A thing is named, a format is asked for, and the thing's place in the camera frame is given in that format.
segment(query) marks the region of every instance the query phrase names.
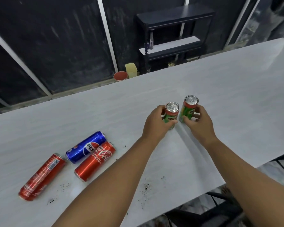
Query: soda can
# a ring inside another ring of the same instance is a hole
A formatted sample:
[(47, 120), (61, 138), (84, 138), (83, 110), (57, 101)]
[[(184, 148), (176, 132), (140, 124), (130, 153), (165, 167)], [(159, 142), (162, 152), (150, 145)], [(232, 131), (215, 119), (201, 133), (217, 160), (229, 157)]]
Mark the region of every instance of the soda can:
[(103, 143), (75, 169), (75, 175), (86, 182), (115, 151), (110, 142)]
[(53, 154), (20, 189), (18, 195), (32, 201), (48, 186), (65, 166), (66, 161), (57, 153)]
[(178, 118), (179, 113), (179, 105), (175, 102), (169, 102), (165, 105), (165, 115), (163, 117), (164, 122), (169, 122), (170, 120), (174, 120)]
[(183, 122), (183, 116), (191, 119), (198, 103), (199, 99), (196, 96), (186, 96), (180, 112), (179, 121)]
[(69, 149), (65, 156), (72, 163), (78, 162), (80, 159), (89, 155), (95, 149), (97, 149), (102, 143), (106, 141), (105, 135), (101, 131), (97, 131), (82, 142)]

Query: white table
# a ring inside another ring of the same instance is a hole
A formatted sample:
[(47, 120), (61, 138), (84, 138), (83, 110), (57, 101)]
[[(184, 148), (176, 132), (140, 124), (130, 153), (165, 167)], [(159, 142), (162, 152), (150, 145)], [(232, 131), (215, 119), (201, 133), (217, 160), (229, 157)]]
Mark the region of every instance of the white table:
[[(141, 135), (153, 108), (181, 105), (189, 94), (199, 97), (217, 136), (254, 167), (284, 154), (284, 39), (277, 39), (1, 114), (0, 226), (51, 226), (86, 187), (69, 164), (38, 199), (19, 199), (52, 153), (101, 130), (117, 151), (94, 179)], [(206, 150), (178, 124), (152, 154), (121, 226), (137, 226), (223, 183)]]

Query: milo can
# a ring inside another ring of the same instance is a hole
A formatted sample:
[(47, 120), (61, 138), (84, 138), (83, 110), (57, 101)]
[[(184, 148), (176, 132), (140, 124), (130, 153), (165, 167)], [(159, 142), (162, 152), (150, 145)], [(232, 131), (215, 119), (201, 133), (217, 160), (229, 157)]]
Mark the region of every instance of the milo can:
[(163, 117), (164, 122), (169, 122), (170, 120), (177, 119), (179, 113), (179, 105), (175, 102), (169, 102), (165, 105), (165, 115)]
[(179, 121), (183, 122), (183, 116), (191, 119), (198, 103), (199, 99), (196, 96), (186, 96), (180, 112)]

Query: pepsi can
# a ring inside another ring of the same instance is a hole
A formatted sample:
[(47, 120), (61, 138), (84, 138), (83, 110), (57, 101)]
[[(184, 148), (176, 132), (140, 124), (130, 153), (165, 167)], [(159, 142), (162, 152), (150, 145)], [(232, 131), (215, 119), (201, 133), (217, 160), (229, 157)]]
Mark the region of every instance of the pepsi can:
[(65, 156), (72, 163), (76, 163), (80, 159), (84, 158), (84, 156), (89, 155), (104, 142), (106, 142), (105, 135), (101, 131), (97, 131), (87, 139), (84, 139), (82, 142), (69, 149), (65, 153)]

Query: red can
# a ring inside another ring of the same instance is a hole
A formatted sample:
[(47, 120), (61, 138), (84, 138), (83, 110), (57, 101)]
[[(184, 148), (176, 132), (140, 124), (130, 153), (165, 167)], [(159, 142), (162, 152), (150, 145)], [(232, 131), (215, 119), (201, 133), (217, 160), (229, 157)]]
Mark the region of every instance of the red can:
[(115, 151), (110, 142), (104, 142), (75, 169), (75, 174), (86, 182)]
[(66, 161), (59, 154), (53, 154), (20, 189), (19, 197), (27, 201), (34, 200), (51, 183), (65, 164)]

